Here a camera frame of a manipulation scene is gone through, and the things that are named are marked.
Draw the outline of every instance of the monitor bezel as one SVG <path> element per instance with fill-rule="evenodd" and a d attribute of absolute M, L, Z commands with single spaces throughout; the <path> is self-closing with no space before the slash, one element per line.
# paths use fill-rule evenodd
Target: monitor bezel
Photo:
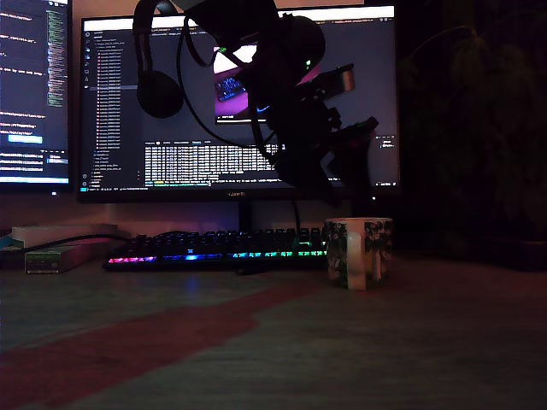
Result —
<path fill-rule="evenodd" d="M 326 6 L 314 6 L 314 7 L 290 7 L 290 8 L 279 8 L 279 11 L 293 11 L 293 10 L 302 10 L 302 9 L 358 9 L 358 8 L 373 8 L 373 7 L 384 7 L 384 6 L 393 6 L 395 7 L 395 18 L 394 22 L 396 24 L 396 41 L 395 41 L 395 53 L 397 59 L 397 6 L 394 4 L 382 4 L 381 6 L 363 6 L 362 4 L 351 4 L 351 5 L 326 5 Z M 84 26 L 86 21 L 101 21 L 101 20 L 122 20 L 122 19 L 131 19 L 132 15 L 119 15 L 119 16 L 106 16 L 106 17 L 85 17 L 82 19 L 81 24 L 81 38 L 85 38 Z M 84 58 L 82 53 L 82 44 L 80 43 L 80 61 Z M 397 137 L 399 137 L 399 101 L 397 93 L 397 74 L 395 75 L 396 81 L 396 94 L 397 94 L 397 106 L 396 106 L 396 118 L 397 118 Z M 80 81 L 79 85 L 79 113 L 80 113 L 80 126 L 81 126 L 81 116 L 83 115 L 82 109 L 82 84 Z M 82 132 L 79 132 L 79 146 L 82 146 L 81 141 Z M 314 200 L 321 198 L 319 194 L 313 194 L 309 192 L 302 192 L 295 188 L 259 188 L 259 189 L 248 189 L 248 190 L 181 190 L 181 189 L 166 189 L 166 190 L 124 190 L 124 191 L 87 191 L 81 192 L 80 186 L 83 182 L 83 170 L 81 168 L 82 164 L 82 149 L 79 150 L 79 170 L 78 170 L 78 201 L 81 203 L 151 203 L 151 202 L 231 202 L 231 201 L 241 201 L 241 200 Z M 398 196 L 401 192 L 401 175 L 400 170 L 400 144 L 397 144 L 397 186 L 373 186 L 371 187 L 371 192 L 374 196 Z M 336 196 L 341 199 L 351 199 L 354 197 L 354 194 L 347 188 L 340 187 L 335 188 Z"/>
<path fill-rule="evenodd" d="M 74 177 L 74 102 L 77 98 L 74 97 L 74 74 L 73 74 L 73 46 L 74 46 L 74 0 L 67 0 L 67 152 L 68 152 L 68 184 L 36 184 L 36 183 L 16 183 L 2 182 L 0 183 L 0 193 L 3 194 L 26 194 L 26 193 L 67 193 L 74 191 L 76 178 Z"/>

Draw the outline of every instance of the computer monitor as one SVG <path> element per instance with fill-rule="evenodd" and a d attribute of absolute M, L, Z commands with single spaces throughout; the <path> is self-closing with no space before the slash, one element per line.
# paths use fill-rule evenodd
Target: computer monitor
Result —
<path fill-rule="evenodd" d="M 306 79 L 355 64 L 356 90 L 328 101 L 346 126 L 375 116 L 377 139 L 368 161 L 374 188 L 399 185 L 394 7 L 283 9 L 321 24 L 325 58 Z M 176 46 L 184 18 L 156 17 L 150 37 L 154 69 L 176 79 Z M 256 149 L 228 146 L 211 138 L 186 106 L 157 120 L 137 100 L 137 58 L 132 17 L 84 19 L 82 24 L 82 121 L 79 199 L 83 202 L 162 202 L 287 198 L 296 190 L 281 182 Z M 202 56 L 215 41 L 195 24 L 191 34 Z M 250 61 L 256 47 L 236 52 Z M 205 124 L 226 139 L 253 144 L 248 97 L 233 82 L 238 71 L 218 55 L 199 67 L 186 47 L 182 77 L 192 105 Z M 268 135 L 266 125 L 264 134 Z M 268 150 L 275 151 L 272 141 Z M 329 175 L 343 192 L 339 180 Z"/>
<path fill-rule="evenodd" d="M 0 1 L 0 191 L 69 190 L 72 0 Z"/>

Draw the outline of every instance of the headphone cable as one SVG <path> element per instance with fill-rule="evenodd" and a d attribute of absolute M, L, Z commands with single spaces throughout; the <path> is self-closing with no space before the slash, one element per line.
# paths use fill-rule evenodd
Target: headphone cable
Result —
<path fill-rule="evenodd" d="M 179 87 L 180 87 L 180 90 L 182 91 L 182 97 L 184 98 L 185 100 L 185 103 L 186 105 L 188 106 L 188 109 L 190 110 L 192 116 L 194 117 L 194 119 L 196 120 L 196 122 L 200 125 L 200 127 L 202 127 L 202 129 L 204 129 L 204 131 L 206 131 L 211 137 L 213 137 L 214 139 L 217 139 L 219 141 L 221 141 L 222 143 L 224 144 L 228 144 L 228 145 L 231 145 L 231 146 L 235 146 L 235 147 L 239 147 L 239 148 L 255 148 L 254 146 L 249 146 L 249 145 L 243 145 L 241 143 L 236 143 L 236 142 L 233 142 L 233 141 L 230 141 L 230 140 L 227 140 L 217 134 L 215 134 L 214 132 L 212 132 L 204 123 L 203 121 L 199 118 L 199 115 L 197 115 L 197 112 L 196 110 L 193 108 L 193 106 L 191 105 L 190 103 L 190 99 L 188 98 L 187 94 L 186 94 L 186 90 L 185 90 L 185 87 L 184 87 L 184 83 L 182 81 L 182 64 L 181 64 L 181 57 L 182 57 L 182 45 L 185 41 L 185 28 L 187 27 L 188 25 L 188 17 L 185 18 L 185 27 L 182 28 L 181 32 L 180 32 L 180 36 L 179 36 L 179 45 L 177 46 L 177 77 L 178 77 L 178 80 L 179 80 Z M 216 53 L 218 52 L 218 50 L 213 54 L 213 60 L 212 62 L 215 61 L 215 58 L 216 58 Z"/>

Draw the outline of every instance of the coffee mug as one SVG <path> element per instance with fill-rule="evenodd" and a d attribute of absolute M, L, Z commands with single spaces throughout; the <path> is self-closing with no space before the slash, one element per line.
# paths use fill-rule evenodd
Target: coffee mug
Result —
<path fill-rule="evenodd" d="M 325 222 L 329 278 L 351 290 L 379 282 L 391 258 L 393 220 L 346 218 Z"/>

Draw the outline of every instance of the mug handle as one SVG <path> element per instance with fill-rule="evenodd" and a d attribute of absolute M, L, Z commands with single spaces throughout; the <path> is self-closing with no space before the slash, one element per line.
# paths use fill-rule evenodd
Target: mug handle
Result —
<path fill-rule="evenodd" d="M 348 288 L 367 289 L 367 264 L 365 262 L 365 244 L 361 233 L 348 232 Z"/>

